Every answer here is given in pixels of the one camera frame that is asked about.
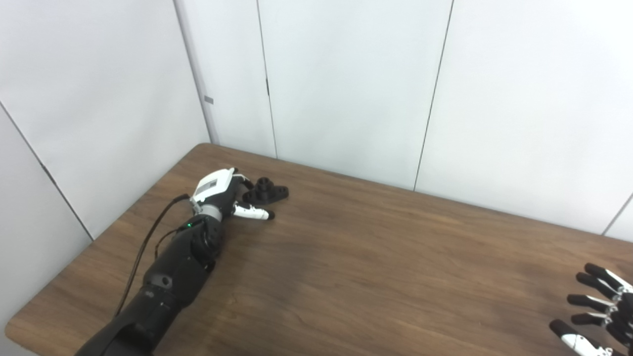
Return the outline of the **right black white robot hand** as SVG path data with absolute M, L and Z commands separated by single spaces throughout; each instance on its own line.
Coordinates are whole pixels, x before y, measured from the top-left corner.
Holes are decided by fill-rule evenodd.
M 572 315 L 572 324 L 601 327 L 627 351 L 622 353 L 603 346 L 560 319 L 554 319 L 549 323 L 550 330 L 579 356 L 630 356 L 633 344 L 632 284 L 611 270 L 590 262 L 584 265 L 583 272 L 576 273 L 576 280 L 599 291 L 604 298 L 569 294 L 568 304 L 592 309 L 592 312 Z

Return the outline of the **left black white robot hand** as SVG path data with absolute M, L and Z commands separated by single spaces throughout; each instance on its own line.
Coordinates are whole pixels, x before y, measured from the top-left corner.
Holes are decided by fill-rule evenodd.
M 190 198 L 193 214 L 213 217 L 219 222 L 231 216 L 263 221 L 275 219 L 274 212 L 237 200 L 242 187 L 251 190 L 255 185 L 236 168 L 210 173 L 199 181 Z

